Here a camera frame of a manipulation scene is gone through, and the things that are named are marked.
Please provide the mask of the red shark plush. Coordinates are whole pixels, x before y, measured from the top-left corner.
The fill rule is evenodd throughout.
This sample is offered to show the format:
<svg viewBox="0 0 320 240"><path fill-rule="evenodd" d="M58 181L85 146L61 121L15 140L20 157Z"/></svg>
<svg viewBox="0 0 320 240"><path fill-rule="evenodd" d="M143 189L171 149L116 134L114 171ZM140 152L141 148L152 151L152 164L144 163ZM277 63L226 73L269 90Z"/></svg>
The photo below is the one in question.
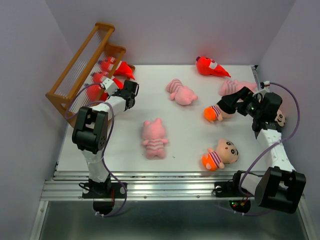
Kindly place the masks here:
<svg viewBox="0 0 320 240"><path fill-rule="evenodd" d="M197 71L205 76L231 77L220 64L205 56L198 56L196 58L195 66Z"/></svg>
<svg viewBox="0 0 320 240"><path fill-rule="evenodd" d="M92 82L93 82L93 83L99 83L99 84L102 83L102 82L107 78L107 74L106 74L105 72L102 72L102 71L100 71L100 72L93 72L90 76L91 76L91 78L92 78ZM123 84L120 80L118 80L118 79L115 78L114 76L112 76L110 79L113 80L114 83L115 83L120 89L123 88L124 84Z"/></svg>
<svg viewBox="0 0 320 240"><path fill-rule="evenodd" d="M93 85L93 86L90 86L86 89L86 95L88 97L88 99L91 101L91 102L94 102L97 100L97 97L99 95L101 91L101 88L100 86L98 85ZM108 97L108 94L106 92L104 92L100 98L99 98L99 101L106 101L107 100L107 97Z"/></svg>
<svg viewBox="0 0 320 240"><path fill-rule="evenodd" d="M116 63L116 58L112 56L99 60L98 64L104 74L109 74ZM135 80L134 72L125 61L120 61L116 66L114 75L120 75Z"/></svg>

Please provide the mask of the pink striped pig plush front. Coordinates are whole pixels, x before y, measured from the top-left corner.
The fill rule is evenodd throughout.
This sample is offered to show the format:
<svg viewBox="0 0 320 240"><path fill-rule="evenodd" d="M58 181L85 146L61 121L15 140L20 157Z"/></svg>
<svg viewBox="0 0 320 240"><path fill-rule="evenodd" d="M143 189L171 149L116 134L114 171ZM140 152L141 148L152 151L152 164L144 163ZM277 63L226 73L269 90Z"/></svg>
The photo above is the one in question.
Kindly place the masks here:
<svg viewBox="0 0 320 240"><path fill-rule="evenodd" d="M165 145L169 141L165 136L166 130L160 118L156 118L154 121L146 120L143 123L142 145L145 147L147 159L150 160L154 157L164 159L166 157Z"/></svg>

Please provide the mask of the pink striped pig plush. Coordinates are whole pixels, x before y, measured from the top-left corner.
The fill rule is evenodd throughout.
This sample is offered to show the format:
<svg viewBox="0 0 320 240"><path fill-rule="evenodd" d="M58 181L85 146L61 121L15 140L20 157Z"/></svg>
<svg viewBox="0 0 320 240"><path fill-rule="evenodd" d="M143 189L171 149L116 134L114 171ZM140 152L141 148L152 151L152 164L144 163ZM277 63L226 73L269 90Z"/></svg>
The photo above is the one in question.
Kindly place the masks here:
<svg viewBox="0 0 320 240"><path fill-rule="evenodd" d="M188 106L198 100L198 96L188 86L175 78L166 86L166 91L170 93L169 99L175 101L179 105Z"/></svg>
<svg viewBox="0 0 320 240"><path fill-rule="evenodd" d="M166 157L165 145L169 141L165 136L166 130L160 118L156 118L154 121L146 120L143 123L142 145L145 147L147 159L150 160L154 157L164 159Z"/></svg>
<svg viewBox="0 0 320 240"><path fill-rule="evenodd" d="M220 87L218 94L220 96L232 95L240 91L243 87L247 87L252 92L255 92L255 90L258 88L257 84L253 82L227 79Z"/></svg>

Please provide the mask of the pink striped pig plush back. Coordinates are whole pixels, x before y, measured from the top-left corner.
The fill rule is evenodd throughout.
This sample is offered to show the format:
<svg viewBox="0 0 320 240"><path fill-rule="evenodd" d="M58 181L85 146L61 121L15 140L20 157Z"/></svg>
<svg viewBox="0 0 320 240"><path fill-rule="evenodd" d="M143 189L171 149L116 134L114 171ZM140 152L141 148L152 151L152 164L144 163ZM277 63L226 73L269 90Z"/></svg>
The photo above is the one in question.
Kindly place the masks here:
<svg viewBox="0 0 320 240"><path fill-rule="evenodd" d="M188 86L175 78L166 86L166 91L170 93L169 99L175 101L179 105L188 106L198 100L198 96Z"/></svg>

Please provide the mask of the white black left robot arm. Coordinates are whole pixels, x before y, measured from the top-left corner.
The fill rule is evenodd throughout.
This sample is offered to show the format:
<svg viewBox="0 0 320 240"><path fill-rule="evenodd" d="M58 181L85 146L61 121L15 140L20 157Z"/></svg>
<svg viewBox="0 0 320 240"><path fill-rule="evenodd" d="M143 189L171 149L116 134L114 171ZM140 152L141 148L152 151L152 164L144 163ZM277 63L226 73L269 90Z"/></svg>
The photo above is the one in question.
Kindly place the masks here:
<svg viewBox="0 0 320 240"><path fill-rule="evenodd" d="M84 199L110 198L115 194L112 174L107 169L104 154L115 124L115 116L131 109L139 92L139 84L125 80L119 88L107 78L99 86L107 94L104 101L82 106L76 116L72 142L84 156L89 177L79 183Z"/></svg>

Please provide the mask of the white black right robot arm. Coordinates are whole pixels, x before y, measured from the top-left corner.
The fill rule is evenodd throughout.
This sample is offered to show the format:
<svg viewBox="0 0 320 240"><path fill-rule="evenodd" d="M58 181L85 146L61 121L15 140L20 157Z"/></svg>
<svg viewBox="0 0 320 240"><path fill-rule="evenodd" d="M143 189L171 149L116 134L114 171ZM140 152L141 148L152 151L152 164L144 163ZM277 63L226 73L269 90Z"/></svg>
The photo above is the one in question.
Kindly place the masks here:
<svg viewBox="0 0 320 240"><path fill-rule="evenodd" d="M252 130L264 151L246 171L239 170L230 182L231 192L254 198L262 208L293 214L296 212L306 185L306 177L295 170L283 143L291 139L282 137L277 112L283 103L278 94L267 87L253 93L248 87L225 95L218 106L227 113L238 112L252 117Z"/></svg>

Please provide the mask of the wooden tiered shelf rack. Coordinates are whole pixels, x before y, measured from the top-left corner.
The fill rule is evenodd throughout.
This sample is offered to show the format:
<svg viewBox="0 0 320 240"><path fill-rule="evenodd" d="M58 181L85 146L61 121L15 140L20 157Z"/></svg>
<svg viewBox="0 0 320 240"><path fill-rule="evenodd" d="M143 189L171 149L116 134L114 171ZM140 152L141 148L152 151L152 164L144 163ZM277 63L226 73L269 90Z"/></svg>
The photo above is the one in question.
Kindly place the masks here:
<svg viewBox="0 0 320 240"><path fill-rule="evenodd" d="M51 90L46 93L46 97L66 119L70 126L76 123L76 113L85 105L99 101L104 93L101 88L96 101L90 101L86 94L88 87L101 83L93 83L91 74L102 72L99 60L106 57L116 58L116 62L107 78L114 76L124 83L125 80L134 82L122 75L114 75L116 66L123 61L126 48L110 42L110 37L115 31L112 24L97 22L93 30L86 37L78 51L75 53L65 70L62 72Z"/></svg>

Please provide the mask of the pink striped pig plush right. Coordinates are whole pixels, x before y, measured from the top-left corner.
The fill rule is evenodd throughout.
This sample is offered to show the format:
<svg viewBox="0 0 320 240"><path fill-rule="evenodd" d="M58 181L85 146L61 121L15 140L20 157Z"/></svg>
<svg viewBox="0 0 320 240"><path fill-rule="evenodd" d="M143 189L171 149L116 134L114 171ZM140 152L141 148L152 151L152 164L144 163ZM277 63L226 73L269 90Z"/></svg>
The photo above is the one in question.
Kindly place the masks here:
<svg viewBox="0 0 320 240"><path fill-rule="evenodd" d="M218 94L220 96L232 95L240 91L243 87L247 87L252 92L255 92L255 90L258 88L257 84L253 82L227 79L220 87Z"/></svg>

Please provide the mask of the boy doll orange pants middle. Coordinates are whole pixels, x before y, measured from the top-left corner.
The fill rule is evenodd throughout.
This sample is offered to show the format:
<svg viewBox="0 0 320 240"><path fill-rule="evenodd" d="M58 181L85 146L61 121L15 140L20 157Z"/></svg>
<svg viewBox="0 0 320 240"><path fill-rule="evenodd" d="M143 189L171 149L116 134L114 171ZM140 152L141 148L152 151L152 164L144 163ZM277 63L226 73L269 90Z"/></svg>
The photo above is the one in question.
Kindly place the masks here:
<svg viewBox="0 0 320 240"><path fill-rule="evenodd" d="M208 106L203 111L204 118L209 122L219 121L224 119L230 119L234 116L234 113L226 113L217 104Z"/></svg>

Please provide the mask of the boy doll orange pants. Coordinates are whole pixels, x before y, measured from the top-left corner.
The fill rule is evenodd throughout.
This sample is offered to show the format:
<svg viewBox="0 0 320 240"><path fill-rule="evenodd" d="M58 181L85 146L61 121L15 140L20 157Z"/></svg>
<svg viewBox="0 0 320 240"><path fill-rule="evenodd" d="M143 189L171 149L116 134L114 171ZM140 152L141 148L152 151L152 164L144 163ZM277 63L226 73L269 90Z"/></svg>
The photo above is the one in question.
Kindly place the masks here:
<svg viewBox="0 0 320 240"><path fill-rule="evenodd" d="M224 119L230 119L234 116L234 113L226 113L217 104L208 106L203 111L204 118L209 122L219 121Z"/></svg>
<svg viewBox="0 0 320 240"><path fill-rule="evenodd" d="M224 169L225 165L233 164L239 159L239 151L236 146L227 139L219 139L215 149L208 148L201 162L208 171L215 172Z"/></svg>
<svg viewBox="0 0 320 240"><path fill-rule="evenodd" d="M277 110L275 121L278 123L280 127L283 127L286 124L286 118L280 109Z"/></svg>

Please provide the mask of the boy doll orange pants right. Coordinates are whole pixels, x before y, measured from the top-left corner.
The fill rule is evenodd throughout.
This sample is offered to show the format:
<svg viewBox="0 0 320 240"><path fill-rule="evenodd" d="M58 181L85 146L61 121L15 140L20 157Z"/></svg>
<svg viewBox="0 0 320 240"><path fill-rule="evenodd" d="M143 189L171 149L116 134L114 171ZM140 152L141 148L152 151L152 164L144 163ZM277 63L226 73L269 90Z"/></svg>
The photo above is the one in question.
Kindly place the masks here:
<svg viewBox="0 0 320 240"><path fill-rule="evenodd" d="M286 124L286 118L280 109L277 110L275 121L278 123L280 127L283 127Z"/></svg>

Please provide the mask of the boy doll orange pants front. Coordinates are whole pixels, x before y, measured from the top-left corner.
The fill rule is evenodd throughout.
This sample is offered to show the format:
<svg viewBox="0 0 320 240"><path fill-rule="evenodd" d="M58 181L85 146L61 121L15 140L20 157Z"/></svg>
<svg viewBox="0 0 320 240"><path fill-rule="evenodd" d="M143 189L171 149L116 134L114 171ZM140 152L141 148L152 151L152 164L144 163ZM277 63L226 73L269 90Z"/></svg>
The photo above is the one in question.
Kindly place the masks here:
<svg viewBox="0 0 320 240"><path fill-rule="evenodd" d="M239 159L239 151L236 146L227 139L219 139L215 149L208 148L201 162L208 171L215 172L224 169L225 165L233 164Z"/></svg>

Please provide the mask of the aluminium front mounting rail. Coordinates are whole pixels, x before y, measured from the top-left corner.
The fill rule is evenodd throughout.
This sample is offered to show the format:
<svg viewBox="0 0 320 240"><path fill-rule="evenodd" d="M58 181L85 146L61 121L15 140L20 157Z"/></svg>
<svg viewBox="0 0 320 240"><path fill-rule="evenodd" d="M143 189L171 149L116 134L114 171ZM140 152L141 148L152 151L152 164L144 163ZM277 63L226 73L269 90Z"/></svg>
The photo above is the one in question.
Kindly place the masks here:
<svg viewBox="0 0 320 240"><path fill-rule="evenodd" d="M217 182L230 182L234 171L208 172L115 172L126 190L112 181L117 203L127 201L214 200ZM88 180L87 171L56 171L47 180L41 201L83 201L87 191L79 187Z"/></svg>

